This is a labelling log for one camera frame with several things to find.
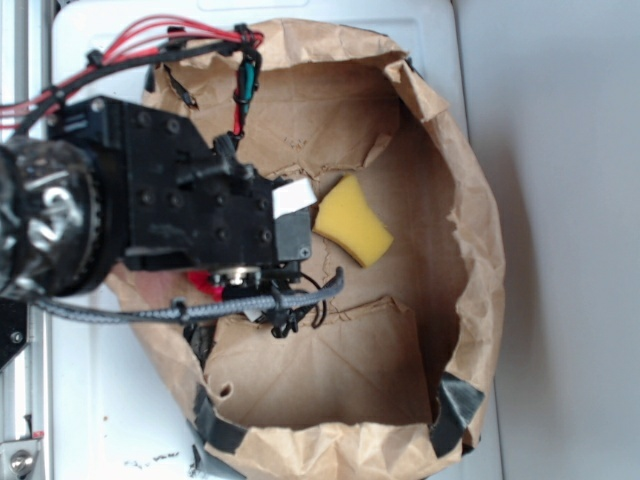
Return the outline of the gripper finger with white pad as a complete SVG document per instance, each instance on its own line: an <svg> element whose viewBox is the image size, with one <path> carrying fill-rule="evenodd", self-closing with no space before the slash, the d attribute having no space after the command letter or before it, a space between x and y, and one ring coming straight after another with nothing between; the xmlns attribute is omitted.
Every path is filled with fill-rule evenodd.
<svg viewBox="0 0 640 480"><path fill-rule="evenodd" d="M260 320L259 310L245 310L244 315L251 322L258 322Z"/></svg>
<svg viewBox="0 0 640 480"><path fill-rule="evenodd" d="M292 214L316 203L316 195L309 179L301 178L272 191L273 218Z"/></svg>

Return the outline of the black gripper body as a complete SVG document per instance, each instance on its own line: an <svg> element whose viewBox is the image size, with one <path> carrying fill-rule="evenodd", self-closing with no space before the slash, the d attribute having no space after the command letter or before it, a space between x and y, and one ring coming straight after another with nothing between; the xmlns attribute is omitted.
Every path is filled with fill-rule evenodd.
<svg viewBox="0 0 640 480"><path fill-rule="evenodd" d="M270 265L234 266L211 272L212 282L224 288L223 301L261 295L284 296L293 294L293 286L301 281L301 263L311 257L311 212L304 208L274 221L271 232L275 246L275 260ZM310 311L303 307L262 308L259 323L270 323L271 334L284 338L298 330L301 319Z"/></svg>

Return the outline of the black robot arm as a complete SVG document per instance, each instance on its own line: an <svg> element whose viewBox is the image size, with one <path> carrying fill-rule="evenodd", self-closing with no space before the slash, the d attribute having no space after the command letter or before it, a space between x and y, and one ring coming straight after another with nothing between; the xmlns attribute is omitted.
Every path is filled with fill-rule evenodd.
<svg viewBox="0 0 640 480"><path fill-rule="evenodd" d="M276 214L282 186L179 115L100 96L65 107L47 139L1 148L1 294L85 293L117 263L182 271L218 301L270 296L260 317L283 338L307 313L282 299L311 237L307 209Z"/></svg>

